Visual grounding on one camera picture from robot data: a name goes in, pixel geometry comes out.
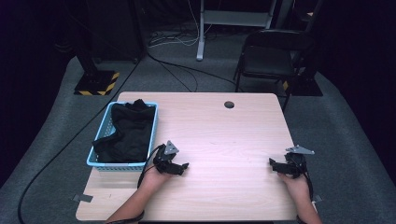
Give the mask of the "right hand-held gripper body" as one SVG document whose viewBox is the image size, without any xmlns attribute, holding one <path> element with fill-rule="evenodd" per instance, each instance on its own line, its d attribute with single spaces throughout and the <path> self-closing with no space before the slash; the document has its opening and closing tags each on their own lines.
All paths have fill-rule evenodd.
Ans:
<svg viewBox="0 0 396 224">
<path fill-rule="evenodd" d="M 287 154 L 285 155 L 285 159 L 287 165 L 290 166 L 289 175 L 292 175 L 293 178 L 297 178 L 300 175 L 306 173 L 307 167 L 305 156 L 314 155 L 315 151 L 301 147 L 299 145 L 289 147 L 286 149 L 286 151 Z"/>
</svg>

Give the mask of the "black stand base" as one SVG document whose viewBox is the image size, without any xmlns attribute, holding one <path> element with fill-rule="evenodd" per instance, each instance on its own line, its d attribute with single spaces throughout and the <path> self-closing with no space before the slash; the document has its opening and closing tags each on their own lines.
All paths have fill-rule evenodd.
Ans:
<svg viewBox="0 0 396 224">
<path fill-rule="evenodd" d="M 284 81 L 282 83 L 285 93 L 290 92 L 293 96 L 322 96 L 323 93 L 315 80 L 315 74 L 302 72 L 297 76 L 294 83 Z"/>
</svg>

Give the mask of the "black equipment cabinet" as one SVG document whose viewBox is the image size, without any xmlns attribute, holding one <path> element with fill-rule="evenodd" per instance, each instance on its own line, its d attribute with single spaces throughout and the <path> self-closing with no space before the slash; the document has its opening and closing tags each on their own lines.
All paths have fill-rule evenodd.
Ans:
<svg viewBox="0 0 396 224">
<path fill-rule="evenodd" d="M 144 51 L 135 0 L 87 0 L 92 57 L 137 63 Z"/>
</svg>

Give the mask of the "person's left hand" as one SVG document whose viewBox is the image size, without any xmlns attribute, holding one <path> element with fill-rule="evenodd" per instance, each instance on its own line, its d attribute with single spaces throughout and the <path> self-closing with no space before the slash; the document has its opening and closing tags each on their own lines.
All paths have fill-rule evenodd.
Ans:
<svg viewBox="0 0 396 224">
<path fill-rule="evenodd" d="M 150 165 L 150 167 L 144 172 L 143 180 L 141 181 L 138 189 L 142 189 L 147 194 L 154 194 L 171 177 L 172 175 L 160 173 L 154 165 Z"/>
</svg>

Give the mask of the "grey metal frame stand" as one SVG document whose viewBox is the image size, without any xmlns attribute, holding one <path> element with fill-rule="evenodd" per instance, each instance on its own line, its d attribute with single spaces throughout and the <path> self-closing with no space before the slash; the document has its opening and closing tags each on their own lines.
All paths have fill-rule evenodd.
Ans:
<svg viewBox="0 0 396 224">
<path fill-rule="evenodd" d="M 196 60 L 204 58 L 205 25 L 235 25 L 269 28 L 274 17 L 277 0 L 271 0 L 268 12 L 223 11 L 205 9 L 205 0 L 200 0 L 199 41 Z"/>
</svg>

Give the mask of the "light blue plastic basket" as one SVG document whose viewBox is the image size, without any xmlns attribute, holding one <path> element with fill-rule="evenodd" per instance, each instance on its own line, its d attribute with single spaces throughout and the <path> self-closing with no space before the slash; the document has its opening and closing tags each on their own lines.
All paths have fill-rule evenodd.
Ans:
<svg viewBox="0 0 396 224">
<path fill-rule="evenodd" d="M 115 127 L 112 124 L 110 110 L 111 110 L 111 106 L 113 106 L 116 103 L 119 103 L 119 104 L 130 103 L 130 104 L 132 104 L 132 102 L 111 102 L 106 108 L 106 112 L 102 118 L 102 122 L 99 126 L 99 129 L 98 129 L 97 134 L 93 141 L 98 140 L 99 138 L 102 138 L 102 137 L 110 136 L 111 134 L 113 134 L 115 132 Z M 156 135 L 157 119 L 158 119 L 158 105 L 153 102 L 148 102 L 146 104 L 148 106 L 155 107 L 155 115 L 154 115 L 153 127 L 151 130 L 151 138 L 149 140 L 147 159 L 143 162 L 137 162 L 137 163 L 102 163 L 97 160 L 97 154 L 95 153 L 93 146 L 92 146 L 91 151 L 90 151 L 89 156 L 86 161 L 86 163 L 89 166 L 95 168 L 96 170 L 98 170 L 100 172 L 141 172 L 144 169 L 145 163 L 148 160 L 152 149 L 154 148 L 154 140 L 155 140 L 155 135 Z"/>
</svg>

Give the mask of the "black folding chair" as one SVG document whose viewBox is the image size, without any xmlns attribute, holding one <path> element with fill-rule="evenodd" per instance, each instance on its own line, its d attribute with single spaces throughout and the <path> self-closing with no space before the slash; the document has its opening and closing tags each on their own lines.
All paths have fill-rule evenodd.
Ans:
<svg viewBox="0 0 396 224">
<path fill-rule="evenodd" d="M 246 37 L 233 75 L 235 92 L 241 77 L 272 79 L 287 85 L 282 110 L 286 109 L 302 63 L 316 44 L 304 31 L 263 29 Z"/>
</svg>

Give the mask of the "black stand with striped base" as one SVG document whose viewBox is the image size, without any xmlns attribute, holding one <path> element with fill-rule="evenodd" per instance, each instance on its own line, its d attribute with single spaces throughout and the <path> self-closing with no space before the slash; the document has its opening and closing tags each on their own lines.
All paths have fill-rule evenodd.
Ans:
<svg viewBox="0 0 396 224">
<path fill-rule="evenodd" d="M 73 48 L 84 71 L 74 89 L 74 94 L 109 95 L 120 74 L 115 71 L 98 70 L 83 43 L 76 42 Z"/>
</svg>

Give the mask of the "black button shirt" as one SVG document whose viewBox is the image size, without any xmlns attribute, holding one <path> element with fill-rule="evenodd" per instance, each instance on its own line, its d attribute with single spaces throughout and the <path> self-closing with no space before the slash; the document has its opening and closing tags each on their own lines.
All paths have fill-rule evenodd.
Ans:
<svg viewBox="0 0 396 224">
<path fill-rule="evenodd" d="M 115 132 L 92 142 L 102 163 L 137 163 L 147 159 L 155 107 L 142 99 L 111 106 Z"/>
</svg>

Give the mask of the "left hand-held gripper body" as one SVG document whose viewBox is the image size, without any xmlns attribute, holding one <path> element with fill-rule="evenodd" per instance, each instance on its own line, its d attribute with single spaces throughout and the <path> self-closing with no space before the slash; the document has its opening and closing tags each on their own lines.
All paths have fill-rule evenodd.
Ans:
<svg viewBox="0 0 396 224">
<path fill-rule="evenodd" d="M 178 153 L 178 149 L 171 141 L 158 146 L 157 153 L 153 159 L 153 164 L 160 173 L 165 173 L 166 169 L 176 169 L 172 159 Z"/>
</svg>

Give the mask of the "person's right hand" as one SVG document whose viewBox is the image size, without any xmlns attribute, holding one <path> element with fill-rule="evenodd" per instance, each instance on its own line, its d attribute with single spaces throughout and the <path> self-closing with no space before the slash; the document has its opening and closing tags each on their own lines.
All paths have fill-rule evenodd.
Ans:
<svg viewBox="0 0 396 224">
<path fill-rule="evenodd" d="M 292 178 L 281 173 L 277 175 L 286 184 L 290 197 L 295 203 L 310 202 L 309 187 L 303 175 L 297 178 Z"/>
</svg>

